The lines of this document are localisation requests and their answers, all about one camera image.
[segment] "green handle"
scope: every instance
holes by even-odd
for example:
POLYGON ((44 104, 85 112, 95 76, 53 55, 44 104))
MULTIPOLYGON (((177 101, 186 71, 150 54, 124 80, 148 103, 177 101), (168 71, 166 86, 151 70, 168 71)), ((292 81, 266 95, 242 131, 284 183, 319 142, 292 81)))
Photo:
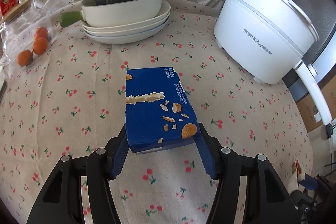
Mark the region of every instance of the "green handle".
POLYGON ((66 12, 61 14, 59 23, 62 28, 65 28, 80 20, 83 20, 82 11, 66 12))

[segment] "tablecloth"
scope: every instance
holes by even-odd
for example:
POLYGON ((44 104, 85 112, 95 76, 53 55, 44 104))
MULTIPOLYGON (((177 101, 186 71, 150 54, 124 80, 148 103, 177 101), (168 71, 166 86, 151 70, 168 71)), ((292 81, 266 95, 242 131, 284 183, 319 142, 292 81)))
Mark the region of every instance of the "tablecloth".
MULTIPOLYGON (((167 0, 170 22, 126 45, 93 42, 80 23, 59 25, 81 0, 37 0, 53 12, 55 38, 28 69, 6 67, 0 106, 0 197, 19 223, 62 155, 89 155, 117 136, 125 122, 125 74, 130 68, 173 66, 198 121, 240 155, 265 154, 286 185, 293 158, 307 173, 313 155, 293 98, 280 81, 262 85, 213 34, 225 0, 167 0)), ((135 155, 129 151, 110 189, 122 223, 205 223, 218 186, 205 173, 195 144, 135 155)), ((235 223, 241 223, 245 179, 235 223)), ((92 223, 82 178, 86 223, 92 223)))

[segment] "white plate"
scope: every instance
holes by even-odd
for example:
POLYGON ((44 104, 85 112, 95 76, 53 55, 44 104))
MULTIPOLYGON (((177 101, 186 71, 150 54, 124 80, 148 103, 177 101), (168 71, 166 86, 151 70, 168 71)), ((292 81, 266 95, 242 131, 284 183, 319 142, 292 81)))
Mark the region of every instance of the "white plate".
POLYGON ((127 24, 127 25, 121 25, 121 26, 114 26, 114 27, 91 27, 87 22, 81 21, 83 28, 85 28, 88 31, 91 32, 116 32, 116 31, 124 31, 124 30, 129 30, 129 29, 134 29, 134 28, 139 28, 143 26, 147 26, 150 24, 153 24, 155 22, 158 22, 159 20, 164 19, 168 13, 170 12, 170 4, 166 0, 162 0, 161 8, 156 15, 156 17, 144 20, 141 22, 136 22, 132 24, 127 24))
POLYGON ((145 31, 145 32, 140 32, 140 33, 135 33, 135 34, 130 34, 130 35, 123 35, 121 37, 97 37, 95 35, 90 35, 89 33, 85 32, 88 37, 90 37, 92 40, 104 43, 104 44, 126 44, 126 43, 132 43, 132 42, 137 42, 140 40, 143 40, 145 38, 148 38, 157 32, 161 31, 169 21, 169 17, 167 20, 161 24, 160 26, 145 31))
POLYGON ((145 31, 154 29, 154 28, 162 25, 167 20, 169 15, 170 15, 170 12, 168 13, 168 15, 164 19, 161 19, 158 22, 155 22, 155 23, 147 25, 147 26, 142 26, 142 27, 139 27, 139 28, 130 29, 130 30, 124 30, 124 31, 118 31, 118 32, 92 32, 92 31, 89 31, 85 28, 84 28, 84 30, 87 33, 89 33, 91 35, 95 35, 97 37, 121 37, 122 35, 130 35, 130 34, 145 32, 145 31))

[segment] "biscuit stick illustration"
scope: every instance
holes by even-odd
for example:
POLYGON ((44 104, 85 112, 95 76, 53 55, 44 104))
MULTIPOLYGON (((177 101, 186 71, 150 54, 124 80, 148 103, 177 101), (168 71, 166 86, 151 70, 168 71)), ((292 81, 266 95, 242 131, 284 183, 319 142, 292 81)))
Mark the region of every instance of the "biscuit stick illustration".
POLYGON ((160 93, 153 92, 153 93, 145 94, 145 95, 125 97, 126 105, 129 105, 129 104, 135 105, 136 103, 141 103, 141 102, 150 103, 150 102, 158 101, 164 98, 165 98, 164 92, 160 92, 160 93))

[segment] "white appliance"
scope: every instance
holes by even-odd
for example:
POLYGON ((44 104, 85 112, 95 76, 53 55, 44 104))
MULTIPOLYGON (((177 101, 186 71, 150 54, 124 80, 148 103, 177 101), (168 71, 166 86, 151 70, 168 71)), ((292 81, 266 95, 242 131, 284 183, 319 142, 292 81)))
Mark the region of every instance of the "white appliance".
POLYGON ((311 94, 324 125, 328 105, 301 58, 319 39, 292 0, 226 0, 214 28, 217 43, 260 83, 276 84, 294 68, 311 94))

